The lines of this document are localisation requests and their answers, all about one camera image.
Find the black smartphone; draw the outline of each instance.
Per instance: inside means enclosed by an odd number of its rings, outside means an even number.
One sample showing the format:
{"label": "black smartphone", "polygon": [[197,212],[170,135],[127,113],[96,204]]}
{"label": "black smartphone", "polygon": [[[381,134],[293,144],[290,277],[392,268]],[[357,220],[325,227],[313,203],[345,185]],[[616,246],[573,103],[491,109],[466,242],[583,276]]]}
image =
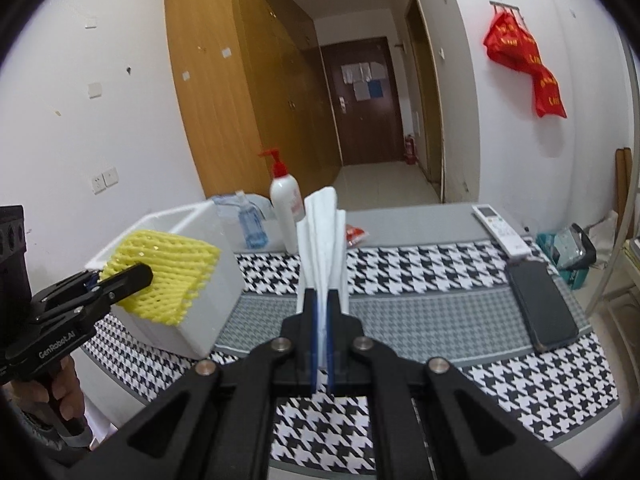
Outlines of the black smartphone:
{"label": "black smartphone", "polygon": [[509,264],[506,269],[531,343],[538,353],[569,345],[578,338],[578,326],[546,265],[525,260]]}

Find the white storage container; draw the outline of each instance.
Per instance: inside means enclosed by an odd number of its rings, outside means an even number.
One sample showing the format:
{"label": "white storage container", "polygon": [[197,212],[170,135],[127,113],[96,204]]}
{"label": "white storage container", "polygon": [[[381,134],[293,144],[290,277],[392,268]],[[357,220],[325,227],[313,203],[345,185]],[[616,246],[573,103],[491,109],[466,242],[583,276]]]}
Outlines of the white storage container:
{"label": "white storage container", "polygon": [[117,305],[113,306],[113,313],[140,342],[193,359],[207,356],[244,289],[244,277],[225,237],[216,205],[207,201],[149,214],[108,244],[85,268],[102,270],[122,239],[140,229],[202,240],[220,249],[220,260],[209,283],[200,291],[178,326],[166,326],[132,316]]}

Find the red pump head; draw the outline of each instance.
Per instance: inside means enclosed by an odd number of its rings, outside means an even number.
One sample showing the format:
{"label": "red pump head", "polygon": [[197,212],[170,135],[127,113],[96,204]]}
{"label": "red pump head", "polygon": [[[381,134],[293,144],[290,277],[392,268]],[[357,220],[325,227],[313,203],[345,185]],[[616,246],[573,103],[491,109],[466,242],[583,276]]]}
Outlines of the red pump head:
{"label": "red pump head", "polygon": [[259,154],[259,156],[269,155],[271,155],[274,160],[273,167],[271,168],[273,171],[273,177],[280,178],[281,176],[288,175],[289,171],[287,171],[287,167],[280,161],[280,150],[275,148],[273,150],[265,150]]}

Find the human hand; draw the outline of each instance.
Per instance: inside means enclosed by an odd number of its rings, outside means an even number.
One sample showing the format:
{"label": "human hand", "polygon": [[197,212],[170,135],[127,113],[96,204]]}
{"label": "human hand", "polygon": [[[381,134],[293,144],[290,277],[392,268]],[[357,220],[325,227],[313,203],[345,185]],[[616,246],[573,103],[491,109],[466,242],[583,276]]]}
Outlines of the human hand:
{"label": "human hand", "polygon": [[[51,384],[53,396],[60,400],[60,415],[65,420],[84,415],[84,394],[80,389],[80,381],[76,375],[76,366],[71,356],[60,361],[62,370],[56,375]],[[25,412],[33,413],[42,418],[37,410],[37,402],[49,402],[47,389],[37,381],[23,383],[11,381],[10,394],[14,402]]]}

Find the wooden door frame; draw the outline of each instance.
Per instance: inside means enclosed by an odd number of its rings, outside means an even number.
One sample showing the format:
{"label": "wooden door frame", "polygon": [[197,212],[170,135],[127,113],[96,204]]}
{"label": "wooden door frame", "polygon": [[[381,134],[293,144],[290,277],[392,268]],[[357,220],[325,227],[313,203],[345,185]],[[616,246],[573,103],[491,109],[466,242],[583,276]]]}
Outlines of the wooden door frame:
{"label": "wooden door frame", "polygon": [[414,66],[415,66],[415,72],[416,72],[416,77],[418,80],[418,88],[420,91],[420,107],[422,109],[422,131],[423,134],[425,136],[425,140],[424,140],[424,145],[425,145],[425,150],[428,150],[427,147],[427,139],[426,139],[426,135],[427,135],[427,123],[424,117],[424,102],[425,102],[425,92],[423,89],[423,82],[422,82],[422,77],[420,74],[420,64],[418,63],[417,60],[417,56],[415,54],[415,47],[414,47],[414,37],[412,36],[412,32],[411,32],[411,26],[409,24],[409,12],[412,8],[413,3],[415,2],[417,8],[418,8],[418,12],[420,12],[420,17],[422,19],[422,25],[424,26],[424,31],[427,35],[427,40],[429,42],[429,49],[431,51],[431,62],[433,63],[433,73],[434,73],[434,77],[436,79],[436,86],[438,88],[438,95],[436,96],[438,99],[438,109],[440,111],[440,142],[441,142],[441,149],[440,149],[440,202],[444,203],[445,201],[445,197],[444,197],[444,179],[445,179],[445,168],[446,168],[446,157],[445,157],[445,135],[444,135],[444,122],[443,122],[443,113],[442,113],[442,99],[441,99],[441,92],[440,92],[440,81],[438,80],[438,71],[436,70],[436,59],[435,59],[435,53],[433,51],[433,41],[431,41],[431,36],[429,34],[429,27],[427,27],[427,21],[424,19],[424,9],[422,8],[422,3],[420,2],[420,0],[409,0],[409,2],[407,3],[407,6],[404,10],[404,24],[407,28],[407,33],[408,33],[408,37],[409,37],[409,43],[411,46],[411,51],[412,51],[412,55],[414,56]]}
{"label": "wooden door frame", "polygon": [[389,80],[389,86],[391,86],[392,101],[394,103],[394,114],[396,118],[398,118],[398,122],[400,125],[400,134],[403,137],[402,143],[404,144],[404,124],[402,124],[400,96],[398,94],[398,83],[396,81],[396,72],[394,71],[394,62],[393,62],[393,58],[391,57],[391,49],[389,48],[388,37],[373,36],[372,38],[361,38],[359,40],[339,41],[338,43],[330,43],[330,44],[322,45],[320,47],[320,53],[322,55],[322,66],[324,67],[324,75],[327,78],[326,84],[327,84],[327,89],[329,91],[329,100],[331,102],[332,112],[334,114],[335,134],[338,137],[338,148],[340,149],[340,160],[343,166],[344,166],[344,159],[342,157],[342,143],[340,142],[340,131],[338,130],[338,121],[336,117],[337,112],[335,111],[335,107],[334,107],[335,106],[334,93],[332,92],[332,85],[329,83],[330,71],[327,70],[326,68],[326,62],[324,61],[324,50],[327,47],[331,47],[334,45],[345,45],[350,43],[355,44],[355,43],[362,43],[364,41],[368,41],[375,44],[382,44],[382,53],[386,61],[386,76]]}

